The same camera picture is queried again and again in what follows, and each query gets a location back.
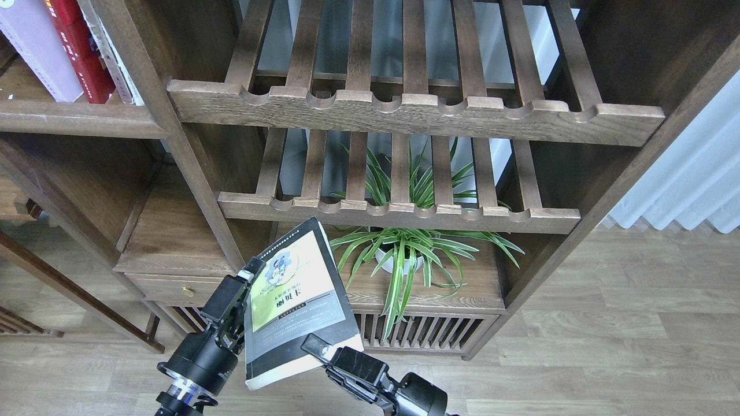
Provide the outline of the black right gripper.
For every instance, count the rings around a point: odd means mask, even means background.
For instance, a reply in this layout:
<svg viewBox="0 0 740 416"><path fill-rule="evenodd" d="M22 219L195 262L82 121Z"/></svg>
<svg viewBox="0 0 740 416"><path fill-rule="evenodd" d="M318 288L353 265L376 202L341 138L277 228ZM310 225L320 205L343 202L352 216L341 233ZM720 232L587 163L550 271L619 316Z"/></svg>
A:
<svg viewBox="0 0 740 416"><path fill-rule="evenodd" d="M390 379L385 362L314 334L306 336L301 350L320 361L331 381L357 400L379 406L384 415L447 414L447 393L415 372L401 381Z"/></svg>

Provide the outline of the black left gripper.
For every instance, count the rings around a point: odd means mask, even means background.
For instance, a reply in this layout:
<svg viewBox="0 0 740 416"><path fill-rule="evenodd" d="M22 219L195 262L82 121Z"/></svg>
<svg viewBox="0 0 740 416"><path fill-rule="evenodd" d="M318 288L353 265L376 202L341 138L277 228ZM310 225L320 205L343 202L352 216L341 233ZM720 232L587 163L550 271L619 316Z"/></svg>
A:
<svg viewBox="0 0 740 416"><path fill-rule="evenodd" d="M244 346L244 307L265 261L253 257L236 274L225 276L201 310L204 332L190 333L169 361L157 369L173 379L156 401L162 408L204 408L219 403L215 397L225 386Z"/></svg>

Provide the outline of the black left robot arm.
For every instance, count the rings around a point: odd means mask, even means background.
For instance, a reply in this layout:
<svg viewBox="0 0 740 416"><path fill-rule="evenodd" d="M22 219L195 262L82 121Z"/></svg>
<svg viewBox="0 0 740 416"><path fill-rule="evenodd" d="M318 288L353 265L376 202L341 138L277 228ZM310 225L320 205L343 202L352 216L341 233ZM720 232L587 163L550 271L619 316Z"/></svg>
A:
<svg viewBox="0 0 740 416"><path fill-rule="evenodd" d="M237 276L225 276L201 311L206 329L190 333L169 361L157 369L173 379L156 400L158 415L201 415L216 406L220 393L244 348L244 308L254 279L265 262L253 257Z"/></svg>

